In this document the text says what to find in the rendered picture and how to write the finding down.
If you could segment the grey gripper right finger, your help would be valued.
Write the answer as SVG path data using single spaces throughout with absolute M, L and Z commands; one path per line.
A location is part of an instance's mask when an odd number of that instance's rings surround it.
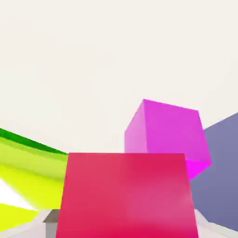
M 238 231 L 208 222 L 197 209 L 195 209 L 194 212 L 198 229 L 198 238 L 238 238 Z

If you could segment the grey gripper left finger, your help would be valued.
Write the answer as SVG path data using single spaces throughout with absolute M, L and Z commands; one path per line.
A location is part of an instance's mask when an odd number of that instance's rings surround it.
M 59 209 L 43 209 L 31 222 L 0 232 L 0 238 L 56 238 Z

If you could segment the small red cube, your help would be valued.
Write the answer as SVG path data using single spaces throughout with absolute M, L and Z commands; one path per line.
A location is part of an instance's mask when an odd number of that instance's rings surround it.
M 198 238 L 185 156 L 70 153 L 56 238 Z

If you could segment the small magenta cube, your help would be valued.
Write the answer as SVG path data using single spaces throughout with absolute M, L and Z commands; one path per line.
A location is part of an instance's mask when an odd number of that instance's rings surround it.
M 197 110 L 143 99 L 124 133 L 126 153 L 182 153 L 189 179 L 212 165 Z

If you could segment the large yellow-green box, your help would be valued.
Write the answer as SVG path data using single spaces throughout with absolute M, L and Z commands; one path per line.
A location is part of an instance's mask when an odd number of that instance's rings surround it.
M 59 209 L 68 154 L 0 128 L 0 232 Z

